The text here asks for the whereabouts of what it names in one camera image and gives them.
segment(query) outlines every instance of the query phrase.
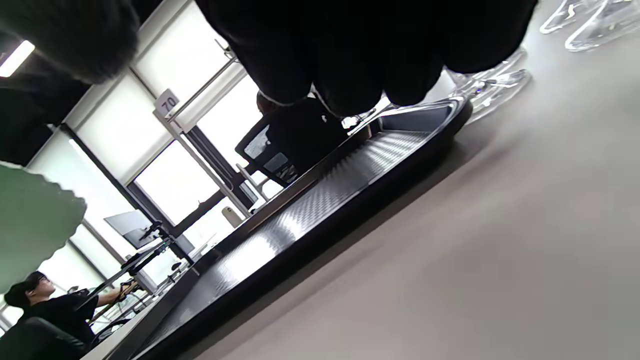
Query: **black tray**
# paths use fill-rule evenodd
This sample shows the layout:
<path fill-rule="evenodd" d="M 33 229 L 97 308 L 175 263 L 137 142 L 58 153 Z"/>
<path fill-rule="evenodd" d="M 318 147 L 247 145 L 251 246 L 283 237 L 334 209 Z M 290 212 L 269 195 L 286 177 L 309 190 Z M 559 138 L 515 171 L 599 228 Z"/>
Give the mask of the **black tray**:
<path fill-rule="evenodd" d="M 175 359 L 433 170 L 471 113 L 461 97 L 383 112 L 234 231 L 239 246 L 206 254 L 108 358 Z"/>

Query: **black shirt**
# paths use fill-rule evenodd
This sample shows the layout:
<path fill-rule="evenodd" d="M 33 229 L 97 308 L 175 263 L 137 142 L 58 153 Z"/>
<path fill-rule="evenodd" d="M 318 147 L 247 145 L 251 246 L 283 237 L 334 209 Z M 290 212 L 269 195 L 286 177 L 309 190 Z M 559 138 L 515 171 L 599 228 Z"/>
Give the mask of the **black shirt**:
<path fill-rule="evenodd" d="M 90 344 L 95 334 L 86 321 L 91 320 L 93 317 L 93 312 L 98 304 L 98 297 L 94 297 L 87 305 L 75 310 L 85 300 L 85 296 L 71 294 L 39 302 L 26 309 L 19 322 L 32 316 L 37 316 L 47 320 L 67 334 L 76 337 L 83 343 Z"/>

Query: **ceiling light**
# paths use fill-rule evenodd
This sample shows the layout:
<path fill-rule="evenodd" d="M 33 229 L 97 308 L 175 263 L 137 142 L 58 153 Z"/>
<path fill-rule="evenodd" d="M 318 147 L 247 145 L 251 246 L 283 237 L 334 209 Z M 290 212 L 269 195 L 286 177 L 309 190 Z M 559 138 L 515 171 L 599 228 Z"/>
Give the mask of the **ceiling light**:
<path fill-rule="evenodd" d="M 13 74 L 24 60 L 27 59 L 29 54 L 33 52 L 35 46 L 28 41 L 23 41 L 20 46 L 0 65 L 0 76 L 7 78 Z"/>

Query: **transparent plastic part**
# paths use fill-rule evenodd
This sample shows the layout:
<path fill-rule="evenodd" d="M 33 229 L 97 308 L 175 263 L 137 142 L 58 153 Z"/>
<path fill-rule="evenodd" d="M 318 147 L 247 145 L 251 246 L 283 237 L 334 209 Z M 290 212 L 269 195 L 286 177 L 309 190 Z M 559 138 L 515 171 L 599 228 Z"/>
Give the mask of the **transparent plastic part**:
<path fill-rule="evenodd" d="M 467 124 L 496 110 L 529 82 L 531 74 L 526 70 L 506 72 L 525 55 L 526 50 L 521 47 L 497 67 L 475 74 L 457 74 L 447 69 L 456 85 L 451 95 L 469 97 L 474 106 L 474 113 Z"/>
<path fill-rule="evenodd" d="M 467 122 L 469 124 L 487 116 L 501 104 L 509 101 L 524 88 L 530 79 L 531 74 L 524 69 L 508 72 L 491 79 L 475 81 L 463 89 L 456 89 L 452 95 L 466 95 L 471 98 L 474 113 Z"/>
<path fill-rule="evenodd" d="M 640 28 L 640 0 L 604 0 L 593 16 L 564 43 L 569 51 L 604 45 Z"/>
<path fill-rule="evenodd" d="M 563 0 L 556 12 L 540 27 L 540 32 L 549 34 L 573 24 L 594 12 L 603 0 Z"/>

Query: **green object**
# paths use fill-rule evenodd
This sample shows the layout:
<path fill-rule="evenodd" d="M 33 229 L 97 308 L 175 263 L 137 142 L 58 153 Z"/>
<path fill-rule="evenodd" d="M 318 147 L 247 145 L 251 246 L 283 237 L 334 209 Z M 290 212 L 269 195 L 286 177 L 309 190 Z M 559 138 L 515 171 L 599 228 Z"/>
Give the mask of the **green object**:
<path fill-rule="evenodd" d="M 0 293 L 64 247 L 85 211 L 72 191 L 0 161 Z"/>

